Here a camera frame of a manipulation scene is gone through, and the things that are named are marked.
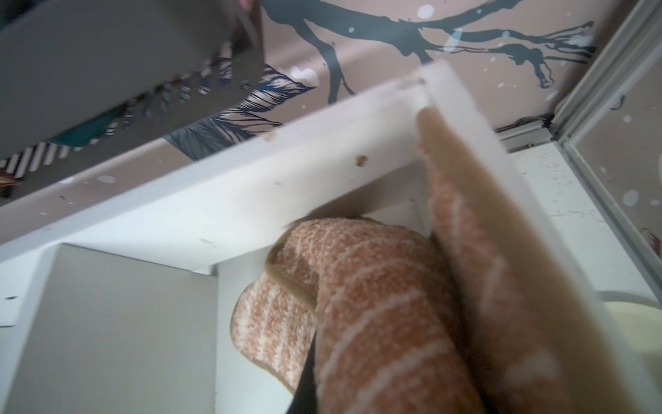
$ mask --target white paint splatter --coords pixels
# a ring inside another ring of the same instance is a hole
[[[462,28],[457,28],[453,34],[448,38],[446,41],[446,44],[444,45],[444,52],[445,53],[452,53],[455,50],[455,47],[459,43],[460,39],[462,39]]]
[[[591,43],[593,43],[593,36],[589,36],[587,34],[576,34],[575,36],[572,36],[570,40],[568,40],[568,44],[572,44],[574,46],[584,47]]]
[[[432,5],[423,5],[418,8],[418,16],[421,19],[429,19],[434,14],[434,7]]]
[[[552,99],[556,98],[556,95],[558,95],[558,94],[559,94],[558,91],[554,91],[554,92],[550,93],[549,95],[547,95],[545,97],[545,100],[546,101],[551,101]]]
[[[320,78],[317,76],[317,72],[310,68],[299,70],[297,66],[292,66],[290,69],[290,75],[292,75],[293,79],[305,80],[311,86],[320,85]]]
[[[112,184],[112,183],[115,182],[115,177],[112,177],[112,176],[99,176],[99,177],[97,177],[97,180],[101,181],[102,183]]]
[[[633,207],[639,203],[639,192],[635,189],[627,190],[623,194],[623,204],[628,207]]]

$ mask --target food stain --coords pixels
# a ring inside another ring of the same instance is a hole
[[[354,164],[356,164],[357,167],[363,167],[367,161],[368,157],[365,155],[357,155],[356,158],[354,158]]]

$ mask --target dark branch pattern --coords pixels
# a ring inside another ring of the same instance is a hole
[[[347,10],[343,7],[320,0],[263,0],[262,7],[271,20],[294,28],[304,40],[314,46],[324,58],[330,73],[330,93],[328,102],[338,99],[340,86],[350,94],[342,68],[334,47],[321,41],[310,29],[313,23],[341,36],[358,40],[375,40],[390,44],[403,56],[415,54],[422,64],[432,61],[429,51],[454,53],[489,53],[504,54],[516,65],[529,62],[538,78],[541,88],[554,84],[548,60],[565,60],[573,63],[587,63],[595,48],[584,44],[583,36],[593,27],[589,21],[581,26],[571,27],[542,36],[523,34],[510,29],[491,29],[465,32],[464,26],[484,19],[501,10],[513,9],[523,0],[488,0],[482,5],[464,13],[435,21],[410,22],[393,21],[388,17],[374,16],[367,13]],[[427,41],[422,36],[422,29],[438,29],[448,33],[455,43],[460,45],[445,46]],[[502,39],[497,47],[468,46],[467,43],[479,44]]]

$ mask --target leaf pattern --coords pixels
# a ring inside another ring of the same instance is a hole
[[[223,58],[220,63],[221,82],[230,83],[231,78],[230,59]],[[270,111],[286,100],[311,89],[312,87],[295,82],[271,66],[265,65],[260,84],[235,108],[182,128],[164,138],[190,159],[200,160],[278,127],[281,123],[270,121],[255,113]]]

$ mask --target striped pattern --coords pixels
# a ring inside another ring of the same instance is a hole
[[[312,312],[266,274],[239,297],[230,338],[246,358],[297,388],[314,335]]]
[[[481,396],[499,412],[570,411],[508,263],[450,181],[429,177],[442,249],[373,221],[301,223],[239,298],[233,342],[294,390],[316,331],[326,413],[480,413]]]
[[[427,162],[432,226],[448,249],[477,385],[500,412],[568,412],[559,364],[512,270],[452,180]]]

